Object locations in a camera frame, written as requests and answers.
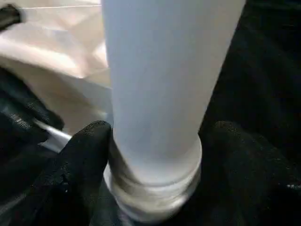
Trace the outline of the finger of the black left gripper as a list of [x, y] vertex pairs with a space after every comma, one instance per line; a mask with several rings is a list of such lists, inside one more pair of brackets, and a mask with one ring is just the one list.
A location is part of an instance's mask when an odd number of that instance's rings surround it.
[[23, 80], [5, 68], [0, 69], [0, 90], [35, 119], [57, 129], [63, 128], [61, 117], [49, 110]]
[[38, 144], [48, 139], [48, 132], [34, 120], [48, 122], [45, 112], [0, 112], [0, 149], [7, 151], [21, 143]]

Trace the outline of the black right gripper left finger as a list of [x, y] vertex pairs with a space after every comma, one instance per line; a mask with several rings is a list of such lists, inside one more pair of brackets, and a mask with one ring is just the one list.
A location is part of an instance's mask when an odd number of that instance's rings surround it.
[[95, 121], [76, 133], [39, 176], [32, 226], [87, 226], [108, 160], [111, 126]]

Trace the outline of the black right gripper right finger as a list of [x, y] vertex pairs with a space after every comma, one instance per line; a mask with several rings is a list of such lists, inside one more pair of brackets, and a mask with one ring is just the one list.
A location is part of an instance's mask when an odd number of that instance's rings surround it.
[[193, 226], [298, 226], [301, 223], [300, 136], [272, 140], [231, 121], [203, 123], [202, 181]]

